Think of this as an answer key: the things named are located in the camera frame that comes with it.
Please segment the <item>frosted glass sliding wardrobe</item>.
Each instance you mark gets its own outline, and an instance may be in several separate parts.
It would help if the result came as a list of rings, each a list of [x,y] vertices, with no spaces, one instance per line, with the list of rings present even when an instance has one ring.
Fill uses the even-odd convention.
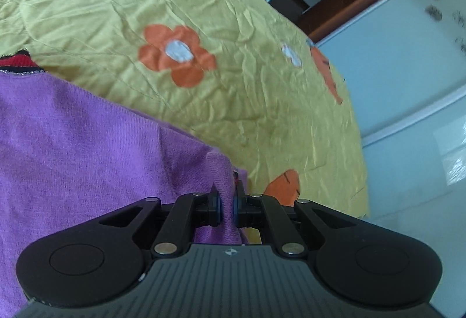
[[[371,222],[437,252],[433,305],[463,317],[465,0],[381,0],[319,46],[351,95]]]

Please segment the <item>yellow floral bedspread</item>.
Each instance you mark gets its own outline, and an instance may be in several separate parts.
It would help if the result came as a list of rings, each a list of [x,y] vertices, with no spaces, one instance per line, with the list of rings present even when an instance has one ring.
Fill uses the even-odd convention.
[[[264,0],[1,0],[1,52],[18,50],[217,148],[251,192],[369,211],[344,80]]]

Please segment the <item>purple knit sweater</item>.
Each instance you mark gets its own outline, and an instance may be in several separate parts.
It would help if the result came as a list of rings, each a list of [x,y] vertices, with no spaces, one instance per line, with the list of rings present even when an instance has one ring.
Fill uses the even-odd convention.
[[[232,203],[246,176],[217,148],[51,76],[25,50],[3,56],[1,315],[25,303],[15,268],[30,243],[146,197],[217,189],[223,222],[194,240],[244,244]]]

